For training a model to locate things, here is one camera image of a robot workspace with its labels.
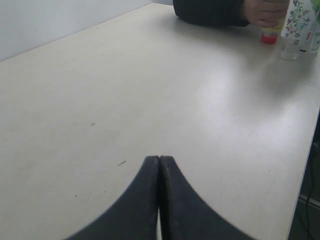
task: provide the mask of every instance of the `black sleeve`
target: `black sleeve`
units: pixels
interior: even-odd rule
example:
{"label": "black sleeve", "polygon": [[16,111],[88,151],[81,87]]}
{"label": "black sleeve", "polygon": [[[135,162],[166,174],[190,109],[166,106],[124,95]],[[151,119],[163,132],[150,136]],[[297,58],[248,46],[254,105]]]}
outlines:
{"label": "black sleeve", "polygon": [[245,27],[239,17],[243,0],[173,0],[175,14],[191,24]]}

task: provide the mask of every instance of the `person's hand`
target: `person's hand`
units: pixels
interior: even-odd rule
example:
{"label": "person's hand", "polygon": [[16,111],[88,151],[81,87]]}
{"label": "person's hand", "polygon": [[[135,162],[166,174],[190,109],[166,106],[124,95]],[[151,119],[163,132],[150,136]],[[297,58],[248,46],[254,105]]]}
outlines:
{"label": "person's hand", "polygon": [[287,14],[290,0],[244,0],[243,18],[262,28],[272,28]]}

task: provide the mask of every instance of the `white wall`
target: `white wall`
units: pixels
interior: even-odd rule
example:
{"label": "white wall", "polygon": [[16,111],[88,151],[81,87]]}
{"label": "white wall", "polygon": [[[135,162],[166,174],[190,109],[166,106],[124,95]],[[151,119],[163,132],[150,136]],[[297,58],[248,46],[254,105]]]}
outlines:
{"label": "white wall", "polygon": [[151,0],[0,0],[0,61],[151,3]]}

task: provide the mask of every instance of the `floral bottle label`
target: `floral bottle label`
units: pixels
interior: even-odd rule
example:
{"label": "floral bottle label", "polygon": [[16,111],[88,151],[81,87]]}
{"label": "floral bottle label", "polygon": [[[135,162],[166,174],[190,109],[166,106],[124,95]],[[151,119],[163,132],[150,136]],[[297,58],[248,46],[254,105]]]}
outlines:
{"label": "floral bottle label", "polygon": [[316,23],[319,8],[313,9],[311,0],[292,0],[284,21],[281,36],[296,40],[309,40]]}

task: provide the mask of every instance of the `bottle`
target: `bottle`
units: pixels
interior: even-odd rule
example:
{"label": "bottle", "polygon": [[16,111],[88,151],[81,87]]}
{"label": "bottle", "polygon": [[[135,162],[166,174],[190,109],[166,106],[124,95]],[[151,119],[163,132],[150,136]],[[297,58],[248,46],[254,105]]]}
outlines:
{"label": "bottle", "polygon": [[281,32],[281,57],[283,59],[298,59],[301,46],[311,38],[318,13],[319,7],[314,10],[311,0],[290,2]]}
{"label": "bottle", "polygon": [[311,39],[300,49],[304,54],[317,54],[320,48],[320,13],[314,26]]}
{"label": "bottle", "polygon": [[278,35],[281,33],[282,28],[284,27],[284,19],[279,21],[278,26],[271,28],[261,28],[261,42],[264,44],[275,44],[278,40]]}

